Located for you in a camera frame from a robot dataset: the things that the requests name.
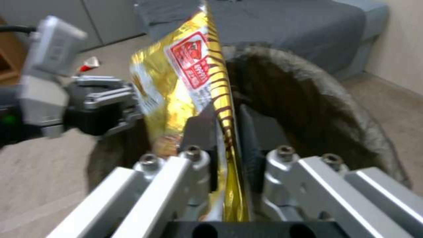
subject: bolt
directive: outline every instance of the bolt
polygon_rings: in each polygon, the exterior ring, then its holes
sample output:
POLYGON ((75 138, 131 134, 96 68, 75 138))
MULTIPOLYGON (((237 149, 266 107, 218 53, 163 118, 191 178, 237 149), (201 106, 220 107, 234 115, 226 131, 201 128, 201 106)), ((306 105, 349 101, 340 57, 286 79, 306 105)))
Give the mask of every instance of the bolt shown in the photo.
POLYGON ((196 145, 189 145, 185 148, 185 155, 193 162, 199 161, 201 157, 201 149, 196 145))
POLYGON ((282 162, 291 162, 295 150, 288 145, 281 145, 276 149, 277 156, 282 162))
POLYGON ((140 158, 140 164, 144 171, 155 171, 159 168, 159 160, 155 154, 144 154, 140 158))
POLYGON ((341 169, 341 164, 343 164, 343 159, 341 156, 336 154, 324 154, 321 156, 321 159, 337 172, 341 169))

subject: gray cabinet door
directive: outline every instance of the gray cabinet door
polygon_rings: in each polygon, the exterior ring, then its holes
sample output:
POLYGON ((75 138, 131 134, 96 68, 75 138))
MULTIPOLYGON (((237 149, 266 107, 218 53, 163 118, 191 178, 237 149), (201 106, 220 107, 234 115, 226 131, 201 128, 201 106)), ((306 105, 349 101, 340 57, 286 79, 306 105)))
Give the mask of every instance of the gray cabinet door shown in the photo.
POLYGON ((104 44, 144 33, 134 0, 83 0, 104 44))
MULTIPOLYGON (((47 15, 57 16, 88 34, 83 46, 89 49, 102 45, 81 0, 0 0, 0 16, 8 24, 33 25, 47 15)), ((20 39, 28 43, 28 38, 20 39)))

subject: green light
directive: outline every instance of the green light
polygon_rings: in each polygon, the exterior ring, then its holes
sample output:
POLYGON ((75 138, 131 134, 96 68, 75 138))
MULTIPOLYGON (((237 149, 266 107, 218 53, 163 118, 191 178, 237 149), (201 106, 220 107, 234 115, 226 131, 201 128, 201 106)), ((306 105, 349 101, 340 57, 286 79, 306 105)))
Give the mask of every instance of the green light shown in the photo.
POLYGON ((4 124, 13 125, 16 123, 16 117, 12 115, 6 115, 3 117, 4 124))

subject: red label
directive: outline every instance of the red label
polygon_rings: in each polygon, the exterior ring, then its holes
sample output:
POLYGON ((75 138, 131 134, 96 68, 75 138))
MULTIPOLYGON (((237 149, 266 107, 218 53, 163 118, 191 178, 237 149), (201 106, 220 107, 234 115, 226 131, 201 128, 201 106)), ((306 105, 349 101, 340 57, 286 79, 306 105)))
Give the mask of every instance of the red label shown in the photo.
POLYGON ((172 46, 170 50, 193 89, 207 82, 209 79, 209 65, 206 62, 207 46, 200 32, 190 35, 172 46))

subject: snack bag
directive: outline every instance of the snack bag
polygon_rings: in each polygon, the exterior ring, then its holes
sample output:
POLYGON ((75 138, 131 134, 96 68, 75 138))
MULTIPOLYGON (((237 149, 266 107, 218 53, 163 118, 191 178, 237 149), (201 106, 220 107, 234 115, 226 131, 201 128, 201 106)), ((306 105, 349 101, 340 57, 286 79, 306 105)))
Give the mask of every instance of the snack bag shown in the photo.
POLYGON ((153 152, 176 155, 187 119, 213 103, 226 146, 224 221, 247 221, 248 211, 235 136, 231 89, 216 27, 206 5, 159 42, 136 52, 131 60, 153 152))

